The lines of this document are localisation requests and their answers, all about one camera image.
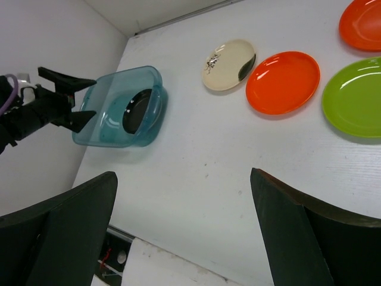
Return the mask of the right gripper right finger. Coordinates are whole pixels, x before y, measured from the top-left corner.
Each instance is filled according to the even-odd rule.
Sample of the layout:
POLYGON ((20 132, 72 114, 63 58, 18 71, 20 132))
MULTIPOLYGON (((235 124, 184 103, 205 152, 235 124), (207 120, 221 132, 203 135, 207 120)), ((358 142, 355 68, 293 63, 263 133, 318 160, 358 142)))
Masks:
POLYGON ((380 219, 341 209, 261 169, 252 197, 275 285, 380 285, 380 219))

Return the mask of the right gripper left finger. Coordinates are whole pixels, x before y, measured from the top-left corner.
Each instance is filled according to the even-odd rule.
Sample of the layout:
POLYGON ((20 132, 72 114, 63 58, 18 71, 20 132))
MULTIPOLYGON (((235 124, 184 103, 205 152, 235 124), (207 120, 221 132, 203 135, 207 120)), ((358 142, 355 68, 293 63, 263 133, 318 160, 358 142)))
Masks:
POLYGON ((117 185, 105 172, 1 216, 1 285, 91 285, 117 185))

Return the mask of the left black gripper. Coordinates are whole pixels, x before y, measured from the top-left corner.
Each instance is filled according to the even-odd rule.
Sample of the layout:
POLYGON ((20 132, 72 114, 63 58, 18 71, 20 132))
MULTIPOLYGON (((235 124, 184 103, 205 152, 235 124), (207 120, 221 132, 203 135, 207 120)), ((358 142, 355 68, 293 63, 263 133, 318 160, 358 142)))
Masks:
POLYGON ((19 96, 15 75, 1 76, 1 151, 51 123, 79 133, 96 115, 96 111, 72 112, 76 92, 97 83, 92 79, 69 76, 38 67, 38 75, 55 85, 55 91, 37 84, 35 98, 25 101, 19 96))

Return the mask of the lime green plate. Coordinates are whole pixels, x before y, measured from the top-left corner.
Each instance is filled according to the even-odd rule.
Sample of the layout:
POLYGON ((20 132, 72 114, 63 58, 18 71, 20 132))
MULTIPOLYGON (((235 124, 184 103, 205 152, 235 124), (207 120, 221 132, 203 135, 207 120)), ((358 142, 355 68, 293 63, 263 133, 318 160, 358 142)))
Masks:
POLYGON ((380 57, 338 71, 324 88, 321 107, 327 121, 339 131, 380 138, 380 57))

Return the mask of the orange plate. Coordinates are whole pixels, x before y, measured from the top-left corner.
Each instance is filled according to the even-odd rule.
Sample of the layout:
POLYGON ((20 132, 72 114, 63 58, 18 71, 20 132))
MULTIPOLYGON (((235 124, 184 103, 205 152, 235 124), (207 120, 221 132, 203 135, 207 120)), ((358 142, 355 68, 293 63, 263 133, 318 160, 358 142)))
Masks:
POLYGON ((260 63, 246 83, 246 98, 257 112, 278 116, 302 107, 320 83, 316 60, 300 51, 274 54, 260 63))
POLYGON ((341 15, 338 29, 349 46, 380 52, 380 1, 352 1, 341 15))

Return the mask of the cream plate with black patch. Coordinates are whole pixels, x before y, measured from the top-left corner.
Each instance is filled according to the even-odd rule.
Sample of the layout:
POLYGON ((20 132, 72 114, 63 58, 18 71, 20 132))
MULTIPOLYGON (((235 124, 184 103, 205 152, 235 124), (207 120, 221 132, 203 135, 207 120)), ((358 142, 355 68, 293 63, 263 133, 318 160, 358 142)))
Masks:
POLYGON ((211 91, 228 91, 247 77, 256 59, 257 50, 252 43, 244 39, 229 40, 206 58, 202 82, 211 91))

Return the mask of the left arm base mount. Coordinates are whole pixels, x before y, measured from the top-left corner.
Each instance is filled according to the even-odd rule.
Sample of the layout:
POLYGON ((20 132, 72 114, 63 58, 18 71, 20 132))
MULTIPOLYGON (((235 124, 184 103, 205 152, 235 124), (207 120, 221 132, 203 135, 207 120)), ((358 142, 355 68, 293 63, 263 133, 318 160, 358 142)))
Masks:
POLYGON ((95 266, 93 282, 121 285, 122 276, 134 237, 109 226, 95 266))

